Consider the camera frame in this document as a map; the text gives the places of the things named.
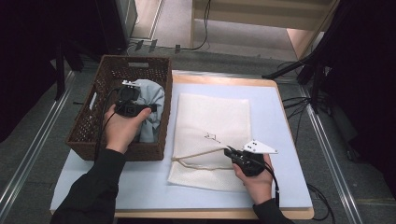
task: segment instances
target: wicker basket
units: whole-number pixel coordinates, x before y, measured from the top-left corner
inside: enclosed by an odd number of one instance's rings
[[[165,147],[166,129],[169,120],[172,97],[172,69],[168,58],[141,58],[105,55],[100,62],[96,77],[88,97],[78,113],[75,124],[66,139],[76,153],[86,161],[93,161],[99,122],[106,96],[114,88],[120,87],[123,80],[149,79],[160,84],[165,91],[165,102],[156,143],[132,142],[125,153],[127,161],[161,161]],[[111,95],[108,106],[116,100]],[[101,148],[106,147],[106,137],[101,140]]]

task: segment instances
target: black jacket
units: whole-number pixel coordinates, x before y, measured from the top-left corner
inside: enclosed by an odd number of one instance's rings
[[[119,152],[101,151],[91,170],[72,185],[50,223],[113,223],[124,164],[125,157]],[[253,205],[253,210],[263,223],[293,223],[282,215],[274,200]]]

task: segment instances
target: white cloth bag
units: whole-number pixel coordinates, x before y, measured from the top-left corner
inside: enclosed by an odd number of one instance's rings
[[[245,190],[223,149],[241,149],[250,140],[248,100],[181,93],[168,181],[201,189]]]

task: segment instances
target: gray cloth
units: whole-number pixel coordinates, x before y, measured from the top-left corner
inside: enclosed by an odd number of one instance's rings
[[[157,112],[152,112],[149,117],[143,121],[138,133],[136,134],[139,142],[153,143],[158,141],[158,131],[163,113],[163,104],[165,100],[165,92],[163,87],[158,83],[147,80],[138,79],[134,83],[140,84],[140,95],[136,100],[139,105],[157,105]]]

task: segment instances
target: hand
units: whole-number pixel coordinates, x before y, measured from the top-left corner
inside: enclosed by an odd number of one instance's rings
[[[106,126],[106,148],[124,154],[128,149],[128,145],[132,142],[132,140],[134,140],[134,136],[136,135],[140,124],[151,113],[151,109],[146,108],[142,110],[134,118],[125,118],[118,114],[114,114],[115,107],[115,105],[112,105],[105,113],[104,125],[108,121]]]
[[[268,154],[264,154],[263,156],[264,161],[274,169],[271,164],[270,156]],[[273,178],[267,170],[264,170],[257,176],[245,176],[242,169],[237,164],[233,163],[233,169],[235,170],[235,175],[244,182],[248,194],[256,205],[272,199],[271,191]]]

